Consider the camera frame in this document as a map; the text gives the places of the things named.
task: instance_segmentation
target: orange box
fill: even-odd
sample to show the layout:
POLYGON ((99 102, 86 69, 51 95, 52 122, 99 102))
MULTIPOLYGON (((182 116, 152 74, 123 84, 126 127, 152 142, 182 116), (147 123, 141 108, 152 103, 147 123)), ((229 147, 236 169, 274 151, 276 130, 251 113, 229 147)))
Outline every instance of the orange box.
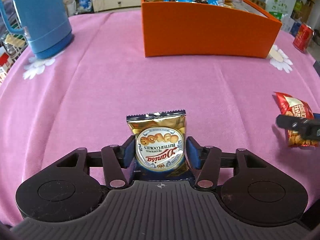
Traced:
POLYGON ((210 4, 141 0, 145 56, 267 57, 282 24, 243 1, 265 17, 210 4))

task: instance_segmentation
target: white flower pattern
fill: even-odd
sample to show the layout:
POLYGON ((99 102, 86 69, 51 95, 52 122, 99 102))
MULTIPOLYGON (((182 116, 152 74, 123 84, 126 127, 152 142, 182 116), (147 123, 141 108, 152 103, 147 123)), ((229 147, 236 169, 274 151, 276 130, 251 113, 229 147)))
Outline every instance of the white flower pattern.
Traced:
POLYGON ((292 67, 290 67, 292 61, 277 45, 272 45, 268 58, 270 58, 270 64, 278 70, 284 70, 287 73, 292 71, 292 67))
POLYGON ((61 55, 63 52, 64 50, 57 55, 46 59, 37 59, 36 57, 29 58, 30 64, 23 67, 26 70, 26 72, 23 73, 23 79, 33 79, 36 75, 42 74, 45 67, 51 66, 56 61, 55 58, 61 55))

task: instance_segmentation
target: oval label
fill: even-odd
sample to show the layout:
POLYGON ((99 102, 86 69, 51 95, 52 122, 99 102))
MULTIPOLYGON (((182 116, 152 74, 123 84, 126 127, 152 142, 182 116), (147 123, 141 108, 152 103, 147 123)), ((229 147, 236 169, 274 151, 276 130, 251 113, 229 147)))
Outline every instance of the oval label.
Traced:
POLYGON ((175 129, 152 127, 137 138, 137 160, 153 171, 176 168, 183 159, 183 136, 175 129))

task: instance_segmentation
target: drawer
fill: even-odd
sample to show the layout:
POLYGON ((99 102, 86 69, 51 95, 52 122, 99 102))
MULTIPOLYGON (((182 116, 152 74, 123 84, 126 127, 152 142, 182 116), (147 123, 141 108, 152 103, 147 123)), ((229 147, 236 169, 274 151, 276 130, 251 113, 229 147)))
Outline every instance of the drawer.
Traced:
POLYGON ((92 0, 92 2, 95 12, 141 5, 141 0, 92 0))

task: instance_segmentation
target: red snack bag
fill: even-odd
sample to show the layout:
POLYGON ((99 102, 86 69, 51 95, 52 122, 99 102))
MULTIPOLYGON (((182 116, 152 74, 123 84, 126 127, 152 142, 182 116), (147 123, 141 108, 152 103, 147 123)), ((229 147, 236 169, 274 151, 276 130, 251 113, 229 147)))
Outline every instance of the red snack bag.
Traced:
MULTIPOLYGON (((285 93, 275 93, 281 114, 314 119, 310 106, 306 102, 293 98, 285 93)), ((288 130, 287 133, 289 146, 291 147, 310 145, 318 146, 317 141, 303 140, 297 131, 288 130)))

